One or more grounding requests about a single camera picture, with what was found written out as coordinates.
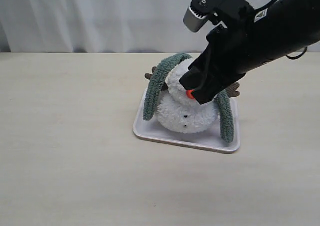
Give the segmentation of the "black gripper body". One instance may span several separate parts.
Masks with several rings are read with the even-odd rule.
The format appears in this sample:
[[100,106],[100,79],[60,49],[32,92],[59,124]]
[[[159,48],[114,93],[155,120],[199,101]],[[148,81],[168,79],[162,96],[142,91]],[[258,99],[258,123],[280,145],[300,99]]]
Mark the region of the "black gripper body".
[[262,63],[262,38],[259,23],[236,28],[219,23],[207,34],[208,45],[197,59],[210,60],[212,78],[231,85]]

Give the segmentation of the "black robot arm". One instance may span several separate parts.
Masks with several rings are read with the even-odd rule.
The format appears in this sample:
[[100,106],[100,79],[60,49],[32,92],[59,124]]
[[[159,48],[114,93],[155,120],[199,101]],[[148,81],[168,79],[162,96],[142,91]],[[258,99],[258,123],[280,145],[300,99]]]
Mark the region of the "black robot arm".
[[255,9],[246,0],[191,0],[183,23],[198,32],[206,23],[206,49],[180,78],[200,103],[247,72],[320,40],[320,0],[271,0]]

